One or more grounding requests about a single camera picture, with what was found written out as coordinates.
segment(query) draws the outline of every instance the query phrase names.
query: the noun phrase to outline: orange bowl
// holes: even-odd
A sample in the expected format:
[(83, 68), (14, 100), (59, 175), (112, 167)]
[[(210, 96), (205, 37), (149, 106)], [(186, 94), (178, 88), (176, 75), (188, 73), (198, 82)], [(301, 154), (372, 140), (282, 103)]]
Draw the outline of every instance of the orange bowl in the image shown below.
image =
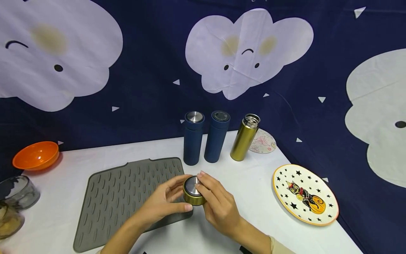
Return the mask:
[(54, 164), (58, 157), (58, 144), (43, 141), (29, 145), (19, 151), (13, 158), (13, 166), (30, 171), (43, 170)]

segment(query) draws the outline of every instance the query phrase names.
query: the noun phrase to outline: gray silicone mat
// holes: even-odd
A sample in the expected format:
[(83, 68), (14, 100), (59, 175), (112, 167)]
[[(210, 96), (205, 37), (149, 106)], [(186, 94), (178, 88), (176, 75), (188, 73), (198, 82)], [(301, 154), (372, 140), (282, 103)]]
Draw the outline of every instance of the gray silicone mat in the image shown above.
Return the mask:
[[(183, 174), (179, 158), (134, 161), (93, 174), (87, 184), (73, 249), (85, 252), (105, 245), (159, 184)], [(192, 215), (193, 211), (166, 216), (146, 232)]]

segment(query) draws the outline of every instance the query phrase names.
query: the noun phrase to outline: plate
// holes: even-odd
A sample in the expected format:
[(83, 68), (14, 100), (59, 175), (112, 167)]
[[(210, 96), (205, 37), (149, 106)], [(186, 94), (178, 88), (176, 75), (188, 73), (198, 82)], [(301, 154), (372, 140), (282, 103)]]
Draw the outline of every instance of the plate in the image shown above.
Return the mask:
[(275, 170), (272, 184), (282, 205), (296, 218), (326, 226), (338, 217), (338, 203), (327, 184), (309, 170), (288, 164)]
[(250, 151), (259, 153), (259, 154), (269, 154), (270, 152), (275, 151), (276, 141), (274, 137), (268, 132), (259, 129), (255, 134), (254, 140), (251, 143), (249, 148)]

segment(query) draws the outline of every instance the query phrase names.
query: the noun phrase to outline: gold thermos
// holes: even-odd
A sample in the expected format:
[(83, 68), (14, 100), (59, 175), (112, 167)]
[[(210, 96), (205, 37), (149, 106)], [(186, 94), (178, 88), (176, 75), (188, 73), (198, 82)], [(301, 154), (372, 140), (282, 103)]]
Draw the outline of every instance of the gold thermos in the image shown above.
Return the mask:
[(258, 124), (261, 121), (259, 116), (254, 114), (245, 115), (238, 129), (237, 136), (230, 152), (231, 158), (236, 161), (242, 161), (254, 140), (258, 131)]
[(191, 176), (183, 183), (183, 198), (193, 206), (206, 203), (206, 199), (196, 190), (195, 184), (200, 183), (197, 176)]

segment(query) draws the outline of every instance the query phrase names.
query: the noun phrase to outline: white table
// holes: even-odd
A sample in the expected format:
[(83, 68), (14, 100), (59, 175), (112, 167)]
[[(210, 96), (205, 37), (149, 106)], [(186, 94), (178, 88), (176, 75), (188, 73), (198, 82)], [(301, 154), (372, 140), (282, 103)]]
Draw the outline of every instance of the white table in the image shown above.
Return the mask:
[[(301, 222), (280, 204), (272, 190), (272, 174), (289, 164), (277, 149), (270, 154), (248, 152), (242, 162), (229, 152), (236, 131), (227, 133), (220, 160), (211, 164), (203, 153), (195, 166), (183, 164), (186, 174), (203, 170), (220, 180), (234, 195), (240, 214), (266, 234), (301, 253), (362, 253), (338, 222), (318, 227)], [(93, 173), (146, 158), (183, 155), (183, 138), (115, 145), (63, 152), (62, 160), (42, 174), (26, 173), (39, 188), (41, 198), (23, 212), (26, 218), (19, 232), (0, 243), (8, 254), (71, 254), (87, 181)], [(86, 254), (94, 254), (97, 248)], [(202, 207), (191, 218), (143, 234), (131, 253), (142, 254), (239, 254), (239, 245), (222, 236), (205, 220)]]

